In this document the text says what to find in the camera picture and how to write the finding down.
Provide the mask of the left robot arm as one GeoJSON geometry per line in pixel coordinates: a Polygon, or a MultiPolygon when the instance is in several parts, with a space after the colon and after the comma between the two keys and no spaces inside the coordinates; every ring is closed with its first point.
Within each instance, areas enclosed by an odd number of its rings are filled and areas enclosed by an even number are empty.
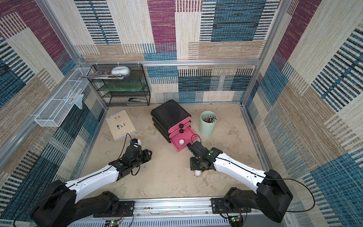
{"type": "Polygon", "coordinates": [[[112,192],[106,191],[90,198],[87,195],[129,174],[134,175],[133,169],[139,169],[151,158],[152,151],[134,143],[126,148],[121,158],[98,171],[65,183],[60,180],[52,182],[31,211],[31,220],[39,227],[66,227],[92,215],[121,216],[124,209],[112,192]]]}

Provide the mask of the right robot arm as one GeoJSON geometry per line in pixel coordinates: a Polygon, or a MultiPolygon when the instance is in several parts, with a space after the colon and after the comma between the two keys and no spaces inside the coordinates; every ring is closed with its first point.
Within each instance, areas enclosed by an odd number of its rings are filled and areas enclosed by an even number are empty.
{"type": "Polygon", "coordinates": [[[190,159],[192,171],[215,170],[248,187],[248,190],[230,188],[223,197],[221,213],[257,209],[270,220],[282,222],[293,195],[277,171],[271,169],[265,172],[249,167],[217,148],[207,149],[199,141],[188,144],[187,147],[193,154],[190,159]]]}

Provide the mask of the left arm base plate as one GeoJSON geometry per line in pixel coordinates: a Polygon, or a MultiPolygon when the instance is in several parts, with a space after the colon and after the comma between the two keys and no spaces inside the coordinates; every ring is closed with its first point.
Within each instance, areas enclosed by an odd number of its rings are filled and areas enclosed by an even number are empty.
{"type": "Polygon", "coordinates": [[[107,212],[94,214],[94,218],[132,217],[135,201],[118,201],[107,212]]]}

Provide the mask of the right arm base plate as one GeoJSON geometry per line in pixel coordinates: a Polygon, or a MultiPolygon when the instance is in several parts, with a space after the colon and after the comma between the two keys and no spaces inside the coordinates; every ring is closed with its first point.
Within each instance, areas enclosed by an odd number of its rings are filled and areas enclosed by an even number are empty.
{"type": "Polygon", "coordinates": [[[225,202],[222,197],[211,198],[211,206],[213,214],[231,214],[231,213],[250,213],[251,208],[238,208],[232,205],[230,202],[225,202]]]}

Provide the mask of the black drawer cabinet shell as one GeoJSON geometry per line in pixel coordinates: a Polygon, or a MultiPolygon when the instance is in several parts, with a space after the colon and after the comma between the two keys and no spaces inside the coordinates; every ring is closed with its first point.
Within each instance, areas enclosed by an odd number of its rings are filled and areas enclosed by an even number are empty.
{"type": "Polygon", "coordinates": [[[188,116],[192,118],[192,116],[173,99],[156,107],[150,114],[154,126],[169,143],[171,143],[171,141],[168,129],[188,116]]]}

